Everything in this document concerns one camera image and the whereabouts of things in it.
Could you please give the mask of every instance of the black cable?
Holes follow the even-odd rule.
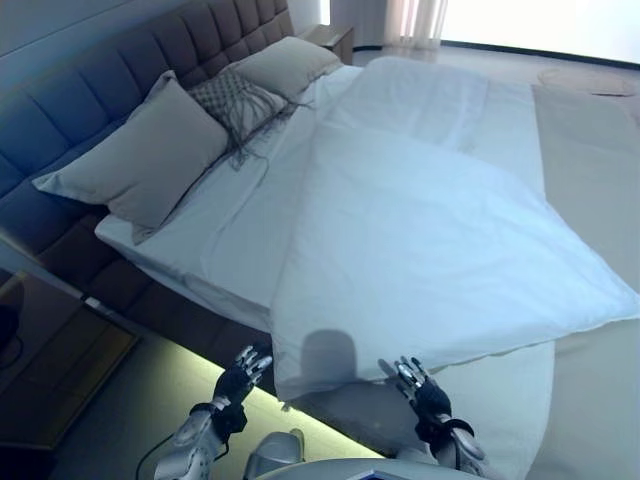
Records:
[[[149,451],[147,451],[147,453],[145,453],[142,458],[140,459],[140,461],[138,462],[138,466],[136,467],[136,480],[140,480],[140,469],[142,468],[142,464],[144,463],[144,461],[149,458],[149,456],[155,452],[157,449],[159,449],[162,445],[164,445],[165,443],[167,443],[169,441],[169,439],[173,437],[173,433],[169,434],[166,438],[164,438],[163,440],[159,441],[158,443],[155,444],[155,446],[153,446]]]
[[[460,470],[460,445],[458,445],[458,441],[454,438],[453,445],[456,447],[456,470]]]
[[[16,356],[13,357],[8,363],[0,365],[0,370],[6,370],[13,367],[18,362],[18,360],[20,360],[20,357],[22,357],[22,353],[24,352],[24,342],[17,335],[15,337],[15,340],[18,342],[18,353],[16,353]]]
[[[229,442],[224,442],[224,448],[225,448],[224,452],[213,459],[214,462],[217,462],[222,457],[224,457],[227,453],[229,453]]]

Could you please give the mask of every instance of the beige pillow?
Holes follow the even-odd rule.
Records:
[[[164,78],[113,134],[53,173],[33,180],[43,192],[106,204],[134,224],[134,241],[164,222],[189,187],[225,151],[228,135],[178,84]]]
[[[342,66],[329,50],[295,37],[284,37],[233,68],[250,82],[294,100],[318,77]]]

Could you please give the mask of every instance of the robot finger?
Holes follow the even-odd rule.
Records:
[[[417,390],[424,384],[424,377],[411,368],[411,365],[406,363],[397,363],[396,367],[400,378],[412,388]]]
[[[256,358],[250,365],[245,368],[247,375],[262,374],[273,362],[271,355],[262,358]]]
[[[262,372],[254,373],[249,377],[249,379],[251,380],[251,383],[253,385],[257,385],[258,383],[260,383],[260,380],[262,380]]]
[[[253,345],[248,345],[242,349],[235,359],[235,363],[243,365],[246,362],[247,357],[253,351]]]
[[[416,369],[422,374],[424,378],[429,377],[429,375],[427,375],[427,372],[424,371],[424,368],[422,368],[420,360],[418,360],[416,357],[411,357],[411,363],[415,365]]]
[[[247,370],[250,369],[256,360],[258,359],[258,352],[256,350],[251,350],[249,354],[243,359],[242,367]]]

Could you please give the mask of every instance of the gray pillow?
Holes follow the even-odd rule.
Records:
[[[134,224],[134,242],[160,227],[225,151],[224,128],[171,74],[127,123],[66,167],[33,180],[43,192],[106,204]]]
[[[229,133],[229,149],[241,149],[258,130],[280,114],[290,102],[270,93],[231,69],[188,91]],[[240,168],[244,155],[229,158]]]
[[[329,50],[306,40],[285,37],[232,68],[250,82],[295,100],[318,77],[342,66]]]

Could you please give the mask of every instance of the curtain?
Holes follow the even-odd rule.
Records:
[[[385,45],[437,49],[446,9],[447,0],[388,0]]]

